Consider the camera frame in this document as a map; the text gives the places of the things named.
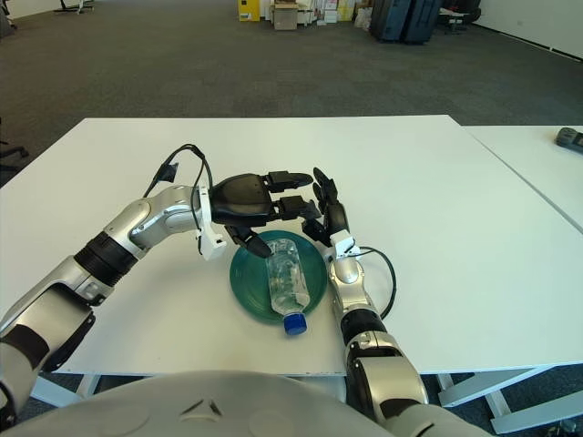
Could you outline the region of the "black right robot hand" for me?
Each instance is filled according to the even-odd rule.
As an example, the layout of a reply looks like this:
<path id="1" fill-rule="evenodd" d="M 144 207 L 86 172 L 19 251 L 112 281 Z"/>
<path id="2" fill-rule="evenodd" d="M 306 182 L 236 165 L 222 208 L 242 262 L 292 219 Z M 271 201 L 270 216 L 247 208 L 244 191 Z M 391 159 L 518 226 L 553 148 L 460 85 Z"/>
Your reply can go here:
<path id="1" fill-rule="evenodd" d="M 315 182 L 313 193 L 318 200 L 318 210 L 323 214 L 323 223 L 316 218 L 308 218 L 302 223 L 302 232 L 312 240 L 331 247 L 332 235 L 349 231 L 349 222 L 343 203 L 338 199 L 338 190 L 332 178 L 328 178 L 319 168 L 313 169 Z"/>

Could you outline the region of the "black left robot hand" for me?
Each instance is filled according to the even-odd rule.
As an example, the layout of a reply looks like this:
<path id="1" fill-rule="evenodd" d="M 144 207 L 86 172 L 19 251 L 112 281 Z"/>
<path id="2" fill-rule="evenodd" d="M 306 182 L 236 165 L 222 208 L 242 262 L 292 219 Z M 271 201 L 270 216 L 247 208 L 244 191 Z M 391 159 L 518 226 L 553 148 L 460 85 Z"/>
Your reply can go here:
<path id="1" fill-rule="evenodd" d="M 228 231 L 233 242 L 263 259 L 271 256 L 271 249 L 253 231 L 275 220 L 296 218 L 317 219 L 321 216 L 313 201 L 300 196 L 271 198 L 272 193 L 282 193 L 310 185 L 312 176 L 288 171 L 270 172 L 264 176 L 242 174 L 226 178 L 210 190 L 212 221 Z"/>

